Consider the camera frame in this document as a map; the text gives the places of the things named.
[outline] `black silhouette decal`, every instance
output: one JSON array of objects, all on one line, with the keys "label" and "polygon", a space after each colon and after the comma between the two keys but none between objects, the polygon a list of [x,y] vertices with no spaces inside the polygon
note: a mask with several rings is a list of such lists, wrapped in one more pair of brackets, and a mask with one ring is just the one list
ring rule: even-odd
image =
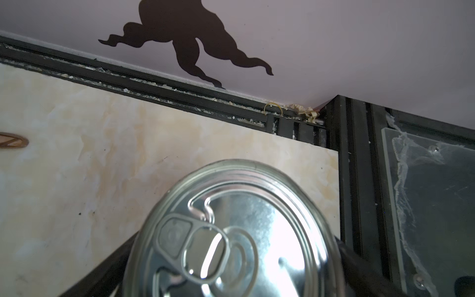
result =
[{"label": "black silhouette decal", "polygon": [[272,68],[265,61],[249,58],[238,49],[218,16],[204,8],[201,0],[142,0],[139,14],[142,24],[127,23],[123,27],[123,36],[112,34],[108,40],[99,41],[112,47],[122,42],[134,48],[151,40],[173,41],[180,67],[216,87],[222,87],[221,83],[206,76],[195,65],[200,55],[196,38],[201,40],[205,52],[212,57],[231,60],[239,67],[262,66],[267,74],[273,75]]}]

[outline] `pull tab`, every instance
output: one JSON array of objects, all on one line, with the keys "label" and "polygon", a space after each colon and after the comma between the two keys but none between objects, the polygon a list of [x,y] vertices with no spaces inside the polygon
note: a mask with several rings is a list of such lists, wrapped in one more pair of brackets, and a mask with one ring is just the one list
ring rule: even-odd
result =
[{"label": "pull tab", "polygon": [[206,285],[224,271],[229,239],[213,224],[172,213],[155,228],[154,249],[188,280]]}]

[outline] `metal can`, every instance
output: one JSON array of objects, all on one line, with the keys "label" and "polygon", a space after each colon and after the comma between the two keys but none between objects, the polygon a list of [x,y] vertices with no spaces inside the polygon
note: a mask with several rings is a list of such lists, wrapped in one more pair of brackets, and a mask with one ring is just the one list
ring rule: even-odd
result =
[{"label": "metal can", "polygon": [[249,160],[207,165],[173,186],[137,236],[128,296],[344,296],[325,218],[287,175]]}]

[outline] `clear acrylic panel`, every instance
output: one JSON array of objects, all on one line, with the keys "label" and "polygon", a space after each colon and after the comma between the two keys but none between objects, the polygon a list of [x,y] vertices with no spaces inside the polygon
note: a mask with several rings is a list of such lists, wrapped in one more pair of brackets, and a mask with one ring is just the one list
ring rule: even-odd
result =
[{"label": "clear acrylic panel", "polygon": [[475,151],[382,129],[403,287],[475,296]]}]

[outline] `screw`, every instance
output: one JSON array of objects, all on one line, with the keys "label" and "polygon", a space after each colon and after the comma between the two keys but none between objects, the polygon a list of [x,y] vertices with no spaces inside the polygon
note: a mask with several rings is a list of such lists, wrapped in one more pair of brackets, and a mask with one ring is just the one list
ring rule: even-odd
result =
[{"label": "screw", "polygon": [[429,147],[429,150],[430,150],[431,153],[438,153],[438,152],[440,152],[440,148],[439,148],[438,146],[436,146],[436,145],[431,145],[431,146]]},{"label": "screw", "polygon": [[419,289],[419,290],[426,290],[426,286],[424,285],[424,279],[422,276],[419,274],[415,274],[414,277],[414,285]]}]

